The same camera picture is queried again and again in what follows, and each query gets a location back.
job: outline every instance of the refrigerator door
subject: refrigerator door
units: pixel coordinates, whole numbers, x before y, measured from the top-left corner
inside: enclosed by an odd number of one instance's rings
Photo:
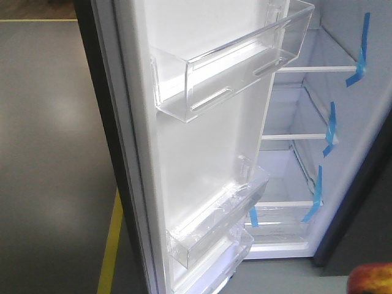
[[[274,72],[298,56],[313,6],[75,4],[146,291],[217,292],[252,246],[243,217],[268,180]]]

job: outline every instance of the refrigerator side panel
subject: refrigerator side panel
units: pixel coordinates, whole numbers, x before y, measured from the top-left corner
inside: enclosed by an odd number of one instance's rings
[[[377,1],[377,5],[366,1],[323,3],[322,25],[355,57],[360,50],[364,13],[370,12],[371,18],[363,79],[347,87],[345,80],[352,73],[309,73],[305,78],[325,105],[335,102],[339,138],[339,144],[322,161],[324,207],[311,227],[312,252],[318,248],[391,108],[391,9],[389,1]]]

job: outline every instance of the transparent door bin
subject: transparent door bin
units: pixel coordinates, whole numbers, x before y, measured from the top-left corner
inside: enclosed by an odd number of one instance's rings
[[[194,267],[184,269],[182,276],[173,284],[172,294],[214,293],[244,260],[253,240],[242,224],[236,224]]]
[[[249,183],[224,189],[222,196],[198,217],[168,232],[170,255],[185,268],[196,264],[260,200],[267,181],[267,173],[257,167]]]
[[[314,6],[289,0],[286,14],[287,1],[258,1],[260,6],[269,3],[263,9],[265,15],[260,16],[264,21],[256,30],[243,30],[242,37],[228,29],[228,35],[221,38],[235,36],[231,41],[206,50],[205,43],[210,41],[200,36],[188,49],[191,54],[151,49],[159,110],[187,123],[297,58]],[[232,19],[233,13],[226,10],[219,13],[227,12],[227,18]]]
[[[273,88],[262,140],[325,139],[327,127],[305,87]]]

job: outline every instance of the refrigerator shelf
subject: refrigerator shelf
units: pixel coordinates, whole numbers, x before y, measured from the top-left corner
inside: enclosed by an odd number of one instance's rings
[[[236,224],[192,269],[184,269],[171,293],[214,293],[233,275],[249,253],[253,240],[243,225]]]
[[[274,82],[301,83],[308,72],[355,71],[355,60],[321,26],[307,30],[299,57],[280,68]]]
[[[217,20],[205,21],[226,28],[206,28],[197,37],[179,34],[183,39],[169,45],[152,44],[160,111],[188,123],[298,57],[314,6],[299,0],[258,0],[257,5],[264,13],[255,22],[238,26],[225,7],[214,12]]]
[[[325,139],[327,119],[309,91],[300,85],[275,86],[271,93],[262,140]]]
[[[185,268],[196,264],[257,203],[267,181],[267,173],[257,167],[249,183],[225,188],[219,199],[195,219],[167,232],[169,254]]]

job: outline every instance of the refrigerator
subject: refrigerator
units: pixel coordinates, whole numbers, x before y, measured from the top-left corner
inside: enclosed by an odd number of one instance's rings
[[[328,242],[390,112],[389,1],[75,8],[146,293]]]

